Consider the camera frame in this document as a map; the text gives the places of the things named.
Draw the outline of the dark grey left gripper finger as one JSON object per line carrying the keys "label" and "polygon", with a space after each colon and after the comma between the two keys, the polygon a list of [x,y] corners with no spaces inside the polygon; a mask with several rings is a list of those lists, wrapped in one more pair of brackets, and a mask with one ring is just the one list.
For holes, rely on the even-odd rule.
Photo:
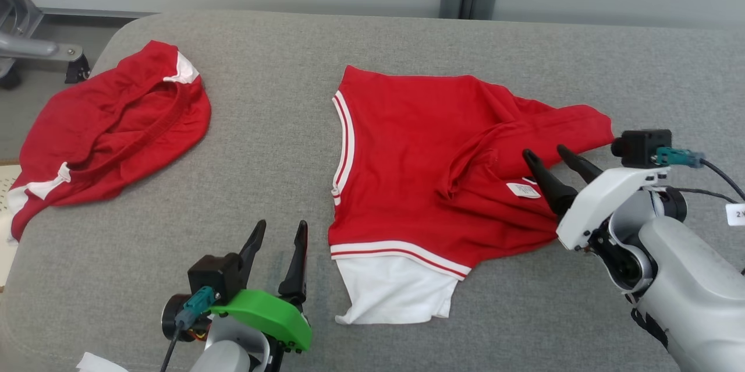
{"label": "dark grey left gripper finger", "polygon": [[256,254],[261,249],[262,242],[264,240],[266,227],[266,220],[261,219],[260,221],[258,221],[253,231],[251,232],[249,239],[247,239],[244,246],[240,250],[239,278],[242,286],[247,286]]}
{"label": "dark grey left gripper finger", "polygon": [[279,297],[294,305],[302,306],[307,298],[308,224],[301,220],[293,240],[295,250],[285,279],[278,287]]}

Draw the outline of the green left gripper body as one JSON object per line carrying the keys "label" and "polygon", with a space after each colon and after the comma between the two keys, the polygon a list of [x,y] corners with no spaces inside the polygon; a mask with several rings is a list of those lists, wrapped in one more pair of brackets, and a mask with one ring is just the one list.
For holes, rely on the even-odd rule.
{"label": "green left gripper body", "polygon": [[285,353],[311,347],[305,314],[263,290],[241,290],[211,311],[210,372],[279,372]]}

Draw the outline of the grey metal frame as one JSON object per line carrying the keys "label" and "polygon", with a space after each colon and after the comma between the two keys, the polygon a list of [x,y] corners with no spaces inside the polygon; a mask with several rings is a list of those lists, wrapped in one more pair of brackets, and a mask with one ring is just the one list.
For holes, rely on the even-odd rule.
{"label": "grey metal frame", "polygon": [[32,37],[43,17],[32,0],[0,0],[0,89],[21,84],[15,69],[19,59],[66,62],[66,84],[90,77],[91,66],[82,46]]}

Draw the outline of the red jersey with white trim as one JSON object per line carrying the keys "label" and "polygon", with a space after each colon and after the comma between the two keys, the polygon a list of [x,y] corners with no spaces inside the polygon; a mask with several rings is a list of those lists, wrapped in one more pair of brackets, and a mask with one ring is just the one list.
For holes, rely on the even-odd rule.
{"label": "red jersey with white trim", "polygon": [[343,325],[447,318],[482,261],[551,244],[557,217],[523,159],[545,166],[607,146],[611,118],[552,107],[471,75],[394,76],[346,67],[328,229],[351,306]]}

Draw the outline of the red shorts with white stripes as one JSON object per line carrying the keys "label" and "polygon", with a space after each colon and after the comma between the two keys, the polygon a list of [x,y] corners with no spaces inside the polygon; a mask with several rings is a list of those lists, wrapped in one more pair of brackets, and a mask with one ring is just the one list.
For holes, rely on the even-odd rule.
{"label": "red shorts with white stripes", "polygon": [[45,208],[109,200],[166,168],[207,134],[211,117],[200,73],[162,41],[54,94],[20,150],[8,241]]}

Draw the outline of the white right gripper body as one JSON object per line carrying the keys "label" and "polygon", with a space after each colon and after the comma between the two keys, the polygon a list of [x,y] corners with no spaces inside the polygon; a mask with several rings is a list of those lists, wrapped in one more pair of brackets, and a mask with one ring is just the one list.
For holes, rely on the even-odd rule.
{"label": "white right gripper body", "polygon": [[633,169],[612,168],[604,171],[581,192],[572,194],[574,189],[556,179],[557,196],[574,197],[556,229],[559,241],[568,250],[581,249],[588,245],[589,237],[601,223],[620,208],[639,189],[649,189],[657,184],[659,177],[667,175],[671,168]]}

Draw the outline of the white tape tag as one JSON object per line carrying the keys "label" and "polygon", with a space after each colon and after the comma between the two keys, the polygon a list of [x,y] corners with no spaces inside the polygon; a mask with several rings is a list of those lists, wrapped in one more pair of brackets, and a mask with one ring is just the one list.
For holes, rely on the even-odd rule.
{"label": "white tape tag", "polygon": [[127,369],[90,352],[85,352],[76,365],[78,372],[128,372]]}

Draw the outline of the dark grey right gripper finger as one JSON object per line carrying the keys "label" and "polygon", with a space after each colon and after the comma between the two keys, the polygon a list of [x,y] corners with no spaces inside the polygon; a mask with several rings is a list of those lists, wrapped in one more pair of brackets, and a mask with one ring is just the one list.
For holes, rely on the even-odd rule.
{"label": "dark grey right gripper finger", "polygon": [[562,162],[564,162],[570,170],[577,173],[586,184],[593,182],[594,179],[604,173],[603,169],[594,165],[586,158],[575,154],[568,147],[564,146],[564,144],[559,144],[556,147],[556,151],[560,155]]}
{"label": "dark grey right gripper finger", "polygon": [[532,150],[524,149],[522,155],[551,212],[556,217],[564,217],[574,203],[578,191],[556,178]]}

